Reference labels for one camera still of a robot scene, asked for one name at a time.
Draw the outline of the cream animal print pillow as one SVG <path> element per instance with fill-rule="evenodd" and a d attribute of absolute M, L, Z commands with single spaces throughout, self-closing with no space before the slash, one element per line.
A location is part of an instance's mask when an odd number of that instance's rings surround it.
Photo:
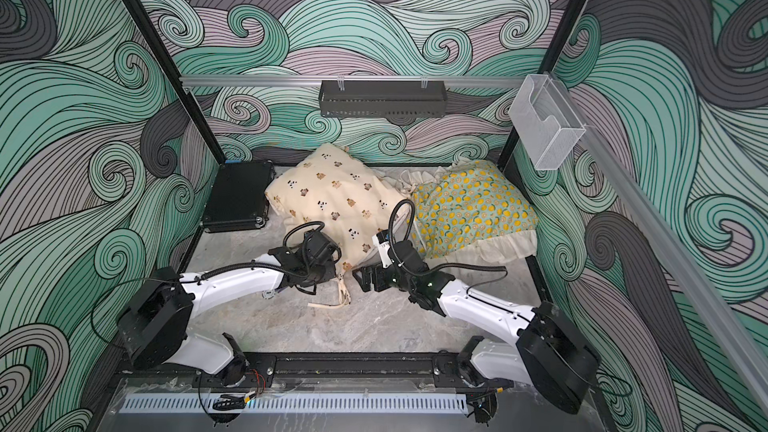
<path fill-rule="evenodd" d="M 265 191 L 287 229 L 312 221 L 341 248 L 335 265 L 338 307 L 351 303 L 344 275 L 377 253 L 373 237 L 388 228 L 393 208 L 405 198 L 344 150 L 324 144 L 273 179 Z"/>

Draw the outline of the green lemon print pillow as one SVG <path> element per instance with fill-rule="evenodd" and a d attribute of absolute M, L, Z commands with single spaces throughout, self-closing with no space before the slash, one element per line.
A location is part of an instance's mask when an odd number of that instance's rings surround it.
<path fill-rule="evenodd" d="M 430 263 L 505 265 L 536 253 L 536 212 L 487 160 L 404 172 L 400 187 L 415 204 L 410 237 Z"/>

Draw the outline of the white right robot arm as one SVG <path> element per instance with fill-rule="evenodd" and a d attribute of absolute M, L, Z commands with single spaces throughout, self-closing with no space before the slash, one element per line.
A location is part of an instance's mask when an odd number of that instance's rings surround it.
<path fill-rule="evenodd" d="M 491 380 L 525 383 L 557 409 L 574 415 L 595 389 L 601 357 L 586 336 L 553 303 L 538 306 L 505 301 L 478 290 L 455 271 L 507 274 L 503 266 L 464 263 L 428 265 L 409 241 L 388 248 L 379 262 L 352 275 L 364 292 L 396 288 L 411 303 L 484 331 L 464 349 L 466 382 L 483 387 Z"/>

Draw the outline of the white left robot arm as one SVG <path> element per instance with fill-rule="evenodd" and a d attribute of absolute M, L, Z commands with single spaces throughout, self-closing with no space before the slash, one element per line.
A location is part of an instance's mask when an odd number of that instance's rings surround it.
<path fill-rule="evenodd" d="M 148 279 L 118 314 L 116 325 L 134 369 L 148 371 L 174 364 L 204 372 L 225 387 L 239 385 L 250 370 L 236 339 L 195 332 L 190 321 L 200 314 L 263 292 L 294 288 L 311 294 L 335 277 L 341 247 L 310 222 L 301 243 L 282 244 L 247 262 L 196 274 L 168 267 Z"/>

